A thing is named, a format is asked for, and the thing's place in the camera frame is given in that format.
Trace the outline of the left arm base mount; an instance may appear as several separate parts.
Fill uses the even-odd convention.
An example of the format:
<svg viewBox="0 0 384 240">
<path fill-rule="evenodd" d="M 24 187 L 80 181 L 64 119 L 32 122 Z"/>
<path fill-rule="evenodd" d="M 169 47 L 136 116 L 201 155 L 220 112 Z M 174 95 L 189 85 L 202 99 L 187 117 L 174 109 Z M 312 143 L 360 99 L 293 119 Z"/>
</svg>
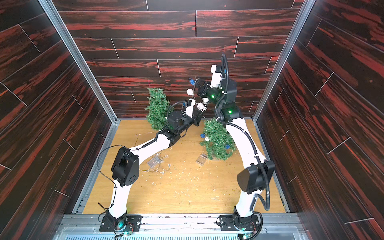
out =
<svg viewBox="0 0 384 240">
<path fill-rule="evenodd" d="M 114 218 L 109 213 L 103 217 L 100 225 L 100 232 L 138 232 L 141 227 L 142 216 L 140 215 L 123 215 L 119 218 Z"/>
</svg>

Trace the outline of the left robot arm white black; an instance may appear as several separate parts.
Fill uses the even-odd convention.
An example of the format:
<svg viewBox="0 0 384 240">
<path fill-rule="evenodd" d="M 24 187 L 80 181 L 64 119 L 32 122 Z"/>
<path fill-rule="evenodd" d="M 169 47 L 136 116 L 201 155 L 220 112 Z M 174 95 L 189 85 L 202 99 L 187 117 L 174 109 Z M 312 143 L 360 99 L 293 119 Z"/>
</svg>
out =
<svg viewBox="0 0 384 240">
<path fill-rule="evenodd" d="M 199 126 L 202 115 L 201 111 L 191 116 L 180 110 L 174 111 L 168 116 L 166 126 L 152 140 L 130 149 L 119 149 L 112 165 L 114 196 L 107 210 L 107 217 L 113 221 L 116 229 L 123 227 L 129 192 L 131 185 L 139 178 L 140 164 L 159 151 L 172 147 L 191 125 Z"/>
</svg>

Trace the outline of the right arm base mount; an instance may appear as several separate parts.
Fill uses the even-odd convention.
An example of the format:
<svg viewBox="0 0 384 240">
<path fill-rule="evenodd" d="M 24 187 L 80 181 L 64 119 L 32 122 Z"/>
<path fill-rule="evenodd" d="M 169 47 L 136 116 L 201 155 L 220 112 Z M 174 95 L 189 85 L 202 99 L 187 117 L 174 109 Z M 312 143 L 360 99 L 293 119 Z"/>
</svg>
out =
<svg viewBox="0 0 384 240">
<path fill-rule="evenodd" d="M 220 215 L 216 220 L 216 224 L 221 231 L 256 232 L 260 228 L 260 223 L 256 215 L 245 218 L 240 217 L 238 214 Z"/>
</svg>

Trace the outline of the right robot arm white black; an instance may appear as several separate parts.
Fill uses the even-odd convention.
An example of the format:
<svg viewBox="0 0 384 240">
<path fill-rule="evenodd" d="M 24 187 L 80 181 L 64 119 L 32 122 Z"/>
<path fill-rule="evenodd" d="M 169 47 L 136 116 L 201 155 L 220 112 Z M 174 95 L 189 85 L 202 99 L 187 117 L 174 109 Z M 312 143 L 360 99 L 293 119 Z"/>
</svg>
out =
<svg viewBox="0 0 384 240">
<path fill-rule="evenodd" d="M 235 103 L 235 81 L 223 80 L 212 88 L 206 81 L 197 79 L 195 85 L 199 97 L 215 104 L 216 122 L 226 128 L 242 158 L 244 170 L 237 176 L 241 195 L 234 208 L 233 221 L 237 228 L 244 228 L 253 220 L 257 200 L 262 202 L 266 211 L 270 209 L 270 181 L 275 164 L 266 160 L 248 131 L 246 120 Z"/>
</svg>

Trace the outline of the decorated christmas tree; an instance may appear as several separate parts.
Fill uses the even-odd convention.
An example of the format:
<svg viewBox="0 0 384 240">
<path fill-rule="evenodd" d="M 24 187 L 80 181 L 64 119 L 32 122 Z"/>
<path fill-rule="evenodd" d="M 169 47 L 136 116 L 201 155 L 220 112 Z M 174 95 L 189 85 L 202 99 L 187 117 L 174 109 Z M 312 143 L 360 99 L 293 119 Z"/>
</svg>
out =
<svg viewBox="0 0 384 240">
<path fill-rule="evenodd" d="M 236 150 L 235 142 L 226 128 L 218 121 L 204 122 L 204 140 L 200 145 L 205 147 L 209 160 L 227 160 Z"/>
</svg>

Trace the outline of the small christmas tree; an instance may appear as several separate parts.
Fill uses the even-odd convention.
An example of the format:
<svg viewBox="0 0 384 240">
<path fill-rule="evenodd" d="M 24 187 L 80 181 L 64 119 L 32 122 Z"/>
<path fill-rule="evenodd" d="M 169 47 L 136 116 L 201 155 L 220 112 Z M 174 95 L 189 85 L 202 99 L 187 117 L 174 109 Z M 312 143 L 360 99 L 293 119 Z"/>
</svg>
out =
<svg viewBox="0 0 384 240">
<path fill-rule="evenodd" d="M 166 113 L 170 104 L 163 89 L 148 88 L 148 90 L 150 95 L 148 97 L 149 105 L 146 107 L 147 120 L 152 129 L 161 130 L 167 123 Z"/>
</svg>

